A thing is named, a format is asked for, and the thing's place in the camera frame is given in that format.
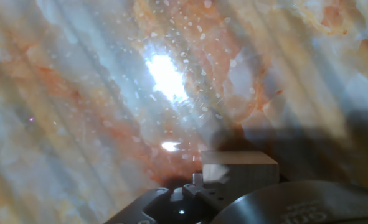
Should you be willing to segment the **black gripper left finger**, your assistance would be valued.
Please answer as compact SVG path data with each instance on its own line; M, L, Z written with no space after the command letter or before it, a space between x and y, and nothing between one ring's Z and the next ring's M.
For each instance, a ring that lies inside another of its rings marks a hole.
M105 224L194 224L210 223L229 203L218 189L204 187L202 174L175 190L151 189Z

